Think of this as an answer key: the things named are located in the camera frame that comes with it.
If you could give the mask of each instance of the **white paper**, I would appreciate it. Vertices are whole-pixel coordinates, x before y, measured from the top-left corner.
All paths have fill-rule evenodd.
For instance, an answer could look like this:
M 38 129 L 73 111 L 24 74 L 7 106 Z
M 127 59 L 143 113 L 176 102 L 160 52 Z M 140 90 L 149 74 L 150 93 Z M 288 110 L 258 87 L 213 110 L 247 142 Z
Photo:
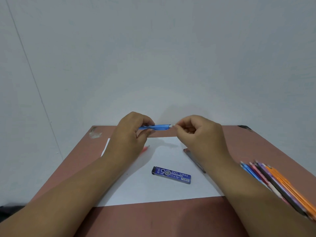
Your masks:
M 150 145 L 148 150 L 138 157 L 96 206 L 223 195 L 212 179 L 183 152 L 186 147 L 177 137 L 148 138 L 145 145 Z M 154 166 L 189 174 L 191 184 L 153 175 Z

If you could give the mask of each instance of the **gray pen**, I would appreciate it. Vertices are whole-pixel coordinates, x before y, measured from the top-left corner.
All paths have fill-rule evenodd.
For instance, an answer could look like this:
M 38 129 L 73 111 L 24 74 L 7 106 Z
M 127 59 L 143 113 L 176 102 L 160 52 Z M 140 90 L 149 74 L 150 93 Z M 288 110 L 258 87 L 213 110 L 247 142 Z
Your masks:
M 200 166 L 199 163 L 197 163 L 197 161 L 195 160 L 195 158 L 193 157 L 191 151 L 188 148 L 184 149 L 183 151 L 201 169 L 201 171 L 203 173 L 206 173 L 205 170 L 202 168 L 202 166 Z

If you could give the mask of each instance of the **hand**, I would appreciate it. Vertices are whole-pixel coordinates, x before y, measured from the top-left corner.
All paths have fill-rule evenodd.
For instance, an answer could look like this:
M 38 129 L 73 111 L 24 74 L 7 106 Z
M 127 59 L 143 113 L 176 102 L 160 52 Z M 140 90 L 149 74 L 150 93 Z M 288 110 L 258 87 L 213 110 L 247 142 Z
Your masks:
M 220 124 L 192 115 L 181 119 L 175 127 L 179 140 L 189 148 L 202 166 L 232 160 Z
M 147 137 L 154 133 L 152 129 L 143 130 L 137 136 L 137 131 L 142 125 L 155 125 L 148 116 L 131 112 L 118 123 L 113 132 L 104 154 L 117 160 L 132 163 L 137 159 L 144 148 Z

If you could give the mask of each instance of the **brown table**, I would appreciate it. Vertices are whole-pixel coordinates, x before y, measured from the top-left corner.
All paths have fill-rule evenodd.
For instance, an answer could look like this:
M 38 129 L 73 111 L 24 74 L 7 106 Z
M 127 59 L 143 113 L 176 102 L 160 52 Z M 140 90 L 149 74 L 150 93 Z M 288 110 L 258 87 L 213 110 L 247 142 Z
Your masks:
M 93 126 L 33 199 L 101 156 L 115 126 Z M 316 205 L 316 177 L 257 133 L 223 126 L 229 152 L 236 161 L 257 159 L 277 168 Z M 152 137 L 176 136 L 172 128 Z M 208 197 L 93 208 L 76 236 L 247 236 L 225 197 Z

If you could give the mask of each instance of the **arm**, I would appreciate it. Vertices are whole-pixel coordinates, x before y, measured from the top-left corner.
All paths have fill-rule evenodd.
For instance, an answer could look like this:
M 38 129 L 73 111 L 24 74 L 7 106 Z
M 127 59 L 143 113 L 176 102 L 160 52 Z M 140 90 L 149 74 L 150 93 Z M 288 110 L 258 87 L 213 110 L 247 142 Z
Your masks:
M 146 123 L 154 125 L 139 113 L 125 116 L 101 158 L 2 222 L 1 235 L 73 236 L 94 204 L 140 154 L 153 132 L 144 130 L 137 136 L 138 128 Z
M 180 141 L 223 191 L 250 236 L 315 236 L 314 223 L 235 163 L 220 124 L 189 116 L 175 127 Z

